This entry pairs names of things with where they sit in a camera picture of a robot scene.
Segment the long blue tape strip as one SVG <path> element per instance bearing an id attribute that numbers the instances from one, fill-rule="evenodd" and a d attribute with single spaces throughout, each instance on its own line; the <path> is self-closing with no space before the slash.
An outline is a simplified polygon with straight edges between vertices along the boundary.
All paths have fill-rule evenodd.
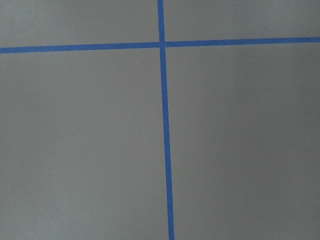
<path id="1" fill-rule="evenodd" d="M 175 239 L 164 2 L 157 1 L 168 238 Z"/>

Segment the crossing blue tape strip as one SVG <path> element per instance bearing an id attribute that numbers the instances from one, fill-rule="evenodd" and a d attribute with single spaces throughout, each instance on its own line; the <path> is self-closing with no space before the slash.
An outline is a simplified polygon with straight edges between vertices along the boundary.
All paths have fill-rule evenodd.
<path id="1" fill-rule="evenodd" d="M 208 46 L 210 47 L 210 46 L 237 46 L 237 45 L 265 45 L 265 44 L 302 44 L 302 43 L 319 43 L 319 42 L 320 42 L 319 37 L 186 40 L 186 41 L 166 41 L 166 42 L 128 42 L 128 43 L 2 47 L 0 49 L 0 53 L 1 54 L 42 53 L 42 52 L 46 53 L 46 52 L 72 52 L 72 51 L 97 51 L 97 50 L 208 47 Z"/>

